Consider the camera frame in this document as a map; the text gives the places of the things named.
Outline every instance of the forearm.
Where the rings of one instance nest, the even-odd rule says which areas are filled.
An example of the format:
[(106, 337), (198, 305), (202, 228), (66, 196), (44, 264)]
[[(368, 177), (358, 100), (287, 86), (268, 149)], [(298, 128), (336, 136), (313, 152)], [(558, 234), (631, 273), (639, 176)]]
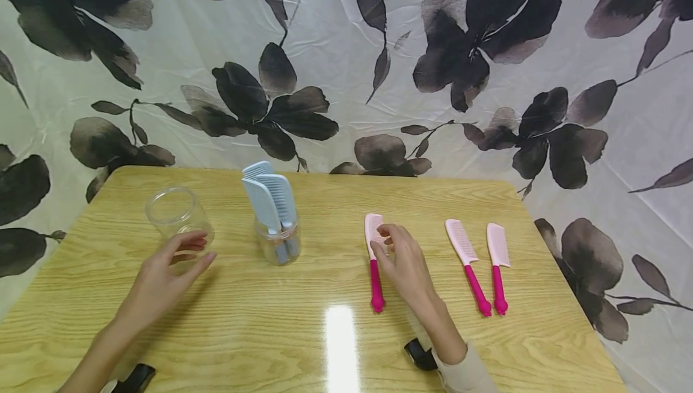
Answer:
[(448, 312), (448, 307), (438, 296), (422, 299), (411, 305), (411, 310), (426, 330), (438, 357), (447, 365), (464, 360), (467, 344), (462, 339)]
[(99, 393), (137, 334), (126, 323), (111, 321), (94, 337), (77, 369), (57, 393)]

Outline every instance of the light blue comb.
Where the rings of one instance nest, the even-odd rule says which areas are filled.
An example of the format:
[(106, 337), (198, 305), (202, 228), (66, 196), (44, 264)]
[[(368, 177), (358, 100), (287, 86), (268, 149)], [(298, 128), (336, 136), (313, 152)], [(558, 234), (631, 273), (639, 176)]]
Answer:
[[(248, 197), (250, 198), (250, 203), (255, 211), (255, 216), (258, 218), (260, 223), (267, 227), (270, 235), (281, 233), (282, 222), (279, 221), (277, 207), (274, 206), (274, 201), (269, 189), (260, 182), (252, 179), (242, 178), (241, 180), (243, 181), (243, 187), (245, 187), (245, 191), (248, 193)], [(274, 249), (274, 252), (277, 254), (279, 264), (286, 264), (289, 261), (284, 244), (277, 246)]]
[[(296, 205), (289, 180), (283, 175), (257, 175), (255, 180), (269, 189), (282, 226), (290, 229), (296, 223)], [(286, 245), (291, 256), (299, 255), (298, 241), (295, 238), (288, 238)]]
[(256, 164), (251, 164), (247, 168), (243, 169), (243, 178), (255, 179), (257, 175), (264, 173), (274, 173), (272, 164), (270, 164), (269, 161), (258, 161)]

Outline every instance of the black device on wrist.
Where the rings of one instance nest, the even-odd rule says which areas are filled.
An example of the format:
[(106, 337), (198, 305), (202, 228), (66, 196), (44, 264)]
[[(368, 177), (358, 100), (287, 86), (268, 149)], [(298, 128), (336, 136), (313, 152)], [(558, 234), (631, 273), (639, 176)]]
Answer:
[(433, 371), (438, 369), (438, 365), (433, 358), (433, 348), (426, 351), (419, 338), (412, 339), (409, 343), (404, 346), (405, 351), (411, 357), (414, 365), (420, 370)]
[(142, 393), (155, 374), (156, 369), (140, 363), (134, 367), (128, 379), (118, 381), (111, 393)]

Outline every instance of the hand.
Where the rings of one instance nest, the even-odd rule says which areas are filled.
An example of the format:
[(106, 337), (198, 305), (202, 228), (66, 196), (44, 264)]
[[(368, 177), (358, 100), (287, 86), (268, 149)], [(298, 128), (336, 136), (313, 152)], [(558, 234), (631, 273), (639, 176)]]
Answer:
[(206, 232), (202, 231), (174, 235), (158, 252), (142, 262), (131, 291), (115, 315), (115, 321), (137, 334), (177, 305), (195, 280), (211, 265), (216, 253), (202, 256), (181, 275), (174, 274), (170, 266), (197, 259), (197, 253), (189, 252), (204, 250), (207, 243), (205, 237)]
[(404, 301), (416, 311), (422, 305), (429, 306), (438, 296), (433, 288), (424, 253), (409, 231), (396, 224), (382, 224), (378, 233), (386, 237), (386, 244), (393, 244), (394, 260), (386, 255), (375, 241), (370, 245), (378, 259), (380, 270), (386, 274)]

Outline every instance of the magenta comb handle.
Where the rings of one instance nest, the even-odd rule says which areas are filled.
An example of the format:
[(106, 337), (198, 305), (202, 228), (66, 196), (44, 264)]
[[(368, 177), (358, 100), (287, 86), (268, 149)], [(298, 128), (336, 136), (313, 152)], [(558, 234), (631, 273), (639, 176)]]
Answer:
[(380, 285), (380, 273), (378, 272), (378, 261), (371, 259), (371, 306), (376, 314), (383, 311), (386, 299), (383, 298), (383, 287)]
[(499, 315), (505, 315), (508, 310), (508, 302), (505, 301), (503, 293), (503, 280), (501, 279), (501, 267), (493, 266), (493, 292), (496, 294), (496, 300), (493, 304), (496, 306), (496, 311)]
[(484, 292), (481, 290), (479, 282), (476, 279), (476, 276), (474, 275), (474, 270), (472, 269), (472, 266), (465, 265), (464, 273), (467, 276), (467, 280), (469, 280), (469, 285), (472, 288), (472, 292), (474, 293), (474, 298), (477, 301), (477, 307), (479, 307), (479, 311), (482, 312), (483, 316), (491, 316), (491, 303), (489, 303), (486, 297), (484, 297)]

